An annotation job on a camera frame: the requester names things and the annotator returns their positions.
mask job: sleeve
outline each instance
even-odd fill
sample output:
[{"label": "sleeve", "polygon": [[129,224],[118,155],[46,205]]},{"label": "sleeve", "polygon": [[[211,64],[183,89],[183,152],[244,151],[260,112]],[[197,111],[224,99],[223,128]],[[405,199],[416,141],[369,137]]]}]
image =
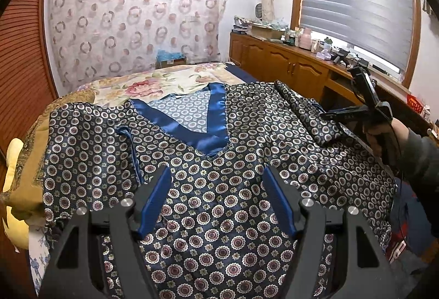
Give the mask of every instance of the sleeve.
[{"label": "sleeve", "polygon": [[410,130],[399,168],[424,207],[433,236],[439,238],[439,148],[428,137]]}]

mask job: human hand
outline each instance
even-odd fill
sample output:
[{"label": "human hand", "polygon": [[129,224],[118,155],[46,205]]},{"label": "human hand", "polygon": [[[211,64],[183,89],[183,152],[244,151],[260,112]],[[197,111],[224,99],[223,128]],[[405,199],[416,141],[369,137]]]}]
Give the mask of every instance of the human hand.
[{"label": "human hand", "polygon": [[409,129],[400,120],[396,118],[392,120],[391,126],[388,123],[382,123],[367,128],[363,126],[363,132],[366,135],[366,139],[370,145],[370,148],[372,148],[374,155],[377,157],[382,156],[382,147],[378,143],[376,136],[381,134],[386,135],[387,133],[390,133],[390,137],[392,139],[394,138],[394,136],[396,136],[396,140],[398,144],[396,144],[395,146],[396,148],[399,148],[401,152],[407,142],[407,139],[409,138]]}]

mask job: small potted plant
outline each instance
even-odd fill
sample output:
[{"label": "small potted plant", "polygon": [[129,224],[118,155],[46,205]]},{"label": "small potted plant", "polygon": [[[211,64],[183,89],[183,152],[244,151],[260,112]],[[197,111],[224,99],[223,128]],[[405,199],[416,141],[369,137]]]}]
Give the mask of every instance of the small potted plant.
[{"label": "small potted plant", "polygon": [[326,37],[325,40],[324,40],[324,43],[325,43],[325,44],[323,45],[323,48],[324,48],[324,49],[327,49],[328,51],[331,51],[332,40],[329,39],[328,37]]}]

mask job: window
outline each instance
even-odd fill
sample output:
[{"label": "window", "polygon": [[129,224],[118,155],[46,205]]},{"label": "window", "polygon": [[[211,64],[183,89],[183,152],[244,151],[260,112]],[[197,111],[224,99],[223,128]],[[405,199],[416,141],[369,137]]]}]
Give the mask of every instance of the window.
[{"label": "window", "polygon": [[409,61],[412,19],[413,0],[302,0],[300,26],[352,44],[352,52],[397,75]]},{"label": "window", "polygon": [[[325,40],[326,38],[329,38],[329,37],[330,37],[329,35],[322,34],[322,33],[315,32],[315,31],[311,31],[311,38],[312,39]],[[336,46],[337,48],[342,48],[344,50],[348,50],[348,43],[347,42],[340,40],[340,39],[337,39],[337,38],[334,38],[334,37],[331,37],[331,40],[332,40],[332,46]]]}]

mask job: cabinet door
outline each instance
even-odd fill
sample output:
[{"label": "cabinet door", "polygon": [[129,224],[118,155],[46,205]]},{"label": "cabinet door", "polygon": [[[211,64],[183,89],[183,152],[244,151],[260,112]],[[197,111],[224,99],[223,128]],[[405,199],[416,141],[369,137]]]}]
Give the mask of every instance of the cabinet door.
[{"label": "cabinet door", "polygon": [[294,55],[280,49],[268,47],[267,66],[264,70],[267,81],[280,80],[291,86],[291,71],[294,63]]},{"label": "cabinet door", "polygon": [[230,35],[230,50],[229,56],[232,62],[242,64],[242,52],[244,48],[244,38],[237,34],[232,33]]},{"label": "cabinet door", "polygon": [[311,60],[298,57],[292,66],[291,88],[303,97],[320,101],[328,69]]},{"label": "cabinet door", "polygon": [[261,40],[250,40],[243,47],[241,68],[259,81],[267,81],[263,66],[266,61],[266,46]]}]

